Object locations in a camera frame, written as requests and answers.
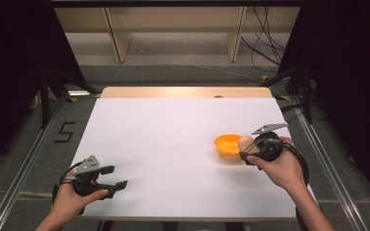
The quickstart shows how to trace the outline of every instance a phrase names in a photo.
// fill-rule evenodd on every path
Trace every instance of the human hand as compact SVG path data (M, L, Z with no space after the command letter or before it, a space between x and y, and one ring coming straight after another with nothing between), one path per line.
M101 190L81 196L74 191L72 182L66 180L58 190L49 215L37 230L59 230L63 225L76 218L86 205L102 198L107 193L107 190Z
M280 140L293 145L290 138L280 137ZM240 139L239 148L244 150L244 148L252 142L252 137L243 136ZM305 186L303 170L300 162L294 154L286 148L282 148L279 157L272 162L266 162L256 156L249 156L248 161L262 168L275 185L282 187L288 192L297 186Z

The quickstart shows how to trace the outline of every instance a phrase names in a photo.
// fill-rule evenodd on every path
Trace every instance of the white table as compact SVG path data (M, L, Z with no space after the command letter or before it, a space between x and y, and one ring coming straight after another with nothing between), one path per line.
M220 158L214 140L284 122L274 98L99 98L73 163L95 155L103 184L128 180L83 218L253 221L294 218L295 205L257 167ZM287 128L277 130L290 137Z

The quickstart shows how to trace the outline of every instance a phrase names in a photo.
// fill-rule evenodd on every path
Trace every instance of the gray carpet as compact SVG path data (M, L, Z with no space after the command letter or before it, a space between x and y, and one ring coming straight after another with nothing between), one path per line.
M81 66L87 83L99 90L109 86L259 86L261 76L266 73L247 66L225 66L205 69L197 66ZM274 95L285 95L284 88L288 79L271 87ZM66 102L55 117L54 123L44 142L39 156L28 175L22 193L45 193L30 195L20 194L10 212L3 230L34 230L49 211L52 185L67 169L78 147L89 120L95 98L78 98L76 102ZM279 100L280 107L291 104L288 100ZM327 149L333 164L338 170L344 185L355 200L370 228L370 185L357 166L345 160L347 150L333 127L317 106L311 108L313 126ZM352 230L343 209L336 199L330 182L323 171L304 130L296 118L294 110L285 114L285 120L291 121L289 130L298 149L304 154L310 168L310 185L329 220L337 230ZM16 136L9 143L9 152L0 156L0 199L9 188L14 176L22 164L29 148L40 129L40 107L26 115ZM59 134L65 122L73 122L65 127L73 132L69 142L67 136ZM95 230L98 221L77 219L64 230ZM299 230L295 221L260 221L251 224L251 230Z

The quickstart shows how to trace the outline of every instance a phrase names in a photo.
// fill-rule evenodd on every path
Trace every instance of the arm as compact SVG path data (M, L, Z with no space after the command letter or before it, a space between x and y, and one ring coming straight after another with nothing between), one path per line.
M76 218L79 212L88 204L102 198L107 190L93 192L87 196L78 195L71 185L65 182L60 186L56 200L47 217L41 222L37 231L57 231L66 223Z
M280 139L293 144L289 138ZM244 136L239 140L239 147L244 150L252 142L252 137ZM293 153L283 148L280 156L273 162L265 162L255 156L249 156L248 161L261 167L273 183L287 191L308 230L334 230L305 185L302 167Z

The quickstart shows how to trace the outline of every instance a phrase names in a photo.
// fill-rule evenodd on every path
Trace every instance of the bowl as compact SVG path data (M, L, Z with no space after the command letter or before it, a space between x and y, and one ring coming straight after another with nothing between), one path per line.
M222 135L215 139L215 146L218 149L219 156L224 158L227 156L240 157L239 156L239 146L237 142L239 141L240 135Z

